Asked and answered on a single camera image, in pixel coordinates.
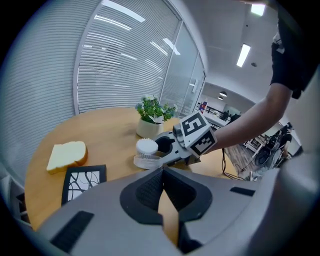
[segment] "cable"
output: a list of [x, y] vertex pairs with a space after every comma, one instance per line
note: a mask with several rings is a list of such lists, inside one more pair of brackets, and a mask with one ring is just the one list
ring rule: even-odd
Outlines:
[[235, 163], [234, 166], [236, 167], [238, 173], [240, 173], [240, 172], [241, 172], [241, 167], [240, 167], [240, 165], [237, 164], [237, 163]]
[[255, 160], [254, 158], [252, 158], [252, 160], [245, 166], [243, 167], [241, 170], [240, 170], [240, 173], [242, 173], [252, 162], [253, 160]]
[[222, 163], [221, 163], [221, 168], [222, 168], [222, 174], [227, 176], [229, 179], [232, 180], [238, 180], [238, 181], [245, 181], [244, 178], [241, 178], [239, 176], [235, 176], [231, 173], [227, 173], [226, 171], [226, 157], [225, 157], [225, 149], [222, 148]]

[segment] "black coaster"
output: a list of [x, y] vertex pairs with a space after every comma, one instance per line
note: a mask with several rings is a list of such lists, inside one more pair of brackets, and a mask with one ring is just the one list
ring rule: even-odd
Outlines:
[[69, 167], [66, 171], [61, 205], [80, 196], [102, 182], [107, 181], [105, 165]]

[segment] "wooden table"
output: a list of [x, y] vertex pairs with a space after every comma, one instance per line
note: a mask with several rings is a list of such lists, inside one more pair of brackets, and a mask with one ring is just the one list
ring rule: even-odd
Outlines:
[[[41, 141], [29, 163], [25, 179], [25, 202], [31, 226], [39, 226], [61, 207], [65, 172], [49, 174], [46, 171], [54, 144], [83, 141], [88, 149], [85, 166], [106, 165], [107, 181], [141, 172], [133, 163], [136, 154], [136, 135], [139, 114], [134, 108], [105, 108], [76, 115], [57, 125]], [[173, 118], [164, 123], [171, 131], [179, 123]], [[225, 156], [226, 172], [237, 175], [230, 159]], [[201, 162], [190, 166], [175, 166], [194, 173], [225, 178], [222, 175], [222, 152], [213, 151], [201, 157]], [[178, 213], [164, 192], [159, 203], [164, 231], [173, 241], [178, 237]]]

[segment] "white flower pot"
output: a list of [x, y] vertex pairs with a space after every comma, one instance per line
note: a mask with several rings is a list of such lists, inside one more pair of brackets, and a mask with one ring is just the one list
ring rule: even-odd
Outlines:
[[155, 124], [143, 121], [141, 118], [138, 123], [138, 127], [136, 128], [136, 134], [138, 134], [142, 138], [153, 139], [158, 134], [163, 133], [164, 124]]

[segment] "slice of bread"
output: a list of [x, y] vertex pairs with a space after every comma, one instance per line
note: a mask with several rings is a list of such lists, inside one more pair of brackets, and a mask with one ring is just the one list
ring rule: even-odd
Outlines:
[[53, 146], [46, 170], [50, 174], [64, 172], [68, 167], [77, 167], [85, 164], [88, 158], [88, 149], [82, 141], [71, 141]]

